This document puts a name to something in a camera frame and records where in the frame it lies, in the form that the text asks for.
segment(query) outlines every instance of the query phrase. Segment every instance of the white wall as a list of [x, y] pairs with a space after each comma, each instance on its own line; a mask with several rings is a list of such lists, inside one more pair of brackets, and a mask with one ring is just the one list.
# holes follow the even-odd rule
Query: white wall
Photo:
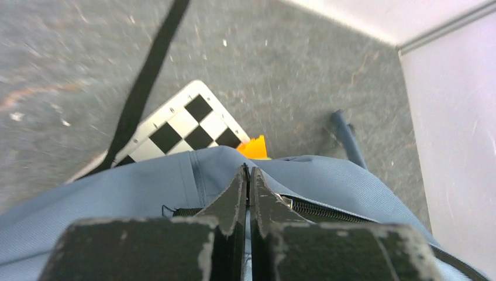
[[283, 0], [399, 45], [487, 0]]
[[433, 234], [496, 279], [496, 13], [402, 63]]

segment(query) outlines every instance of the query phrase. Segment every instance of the blue fabric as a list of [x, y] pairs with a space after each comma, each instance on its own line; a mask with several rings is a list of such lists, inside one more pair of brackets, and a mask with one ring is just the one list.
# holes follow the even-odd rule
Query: blue fabric
[[[36, 280], [59, 236], [77, 219], [160, 217], [162, 205], [204, 207], [227, 188], [243, 163], [260, 167], [276, 193], [380, 223], [409, 224], [440, 247], [378, 178], [347, 160], [301, 156], [252, 161], [218, 147], [118, 167], [14, 207], [0, 217], [0, 280]], [[446, 280], [466, 280], [438, 262]]]

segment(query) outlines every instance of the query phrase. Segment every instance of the black square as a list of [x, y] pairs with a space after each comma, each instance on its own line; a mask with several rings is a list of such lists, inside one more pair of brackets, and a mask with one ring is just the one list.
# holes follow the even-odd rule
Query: black square
[[203, 120], [210, 112], [212, 112], [212, 108], [205, 99], [198, 95], [189, 104], [187, 104], [184, 108], [195, 118], [198, 123]]
[[201, 126], [194, 129], [185, 139], [194, 150], [207, 148], [213, 139], [203, 130]]
[[150, 136], [150, 139], [165, 154], [182, 140], [181, 136], [171, 127], [171, 125], [169, 125], [169, 123], [165, 123], [160, 127], [160, 129]]
[[124, 165], [127, 165], [127, 164], [132, 164], [132, 163], [136, 163], [136, 161], [134, 161], [129, 155], [127, 155], [124, 159], [122, 159], [117, 165], [115, 165], [116, 167], [119, 167], [119, 166], [124, 166]]
[[241, 141], [229, 128], [226, 129], [215, 142], [218, 145], [230, 146], [231, 148], [237, 148], [241, 144]]

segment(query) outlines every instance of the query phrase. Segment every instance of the checkerboard pattern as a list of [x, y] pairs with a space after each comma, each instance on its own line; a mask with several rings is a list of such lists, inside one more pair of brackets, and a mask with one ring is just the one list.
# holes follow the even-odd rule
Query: checkerboard pattern
[[223, 120], [227, 112], [215, 112], [200, 94], [184, 107], [170, 110], [174, 116], [161, 127], [154, 123], [156, 131], [116, 166], [219, 145], [236, 148], [242, 143], [239, 130], [229, 128]]

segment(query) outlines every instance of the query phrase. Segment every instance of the gray surface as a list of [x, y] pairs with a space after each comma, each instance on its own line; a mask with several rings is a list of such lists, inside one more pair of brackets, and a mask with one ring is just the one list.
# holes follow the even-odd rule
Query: gray surface
[[[106, 149], [170, 1], [1, 1], [5, 211], [63, 183]], [[429, 226], [393, 47], [277, 1], [193, 1], [146, 114], [193, 79], [250, 136], [266, 135], [271, 157], [342, 156], [325, 129], [342, 108], [370, 170]], [[11, 119], [16, 112], [21, 121]]]

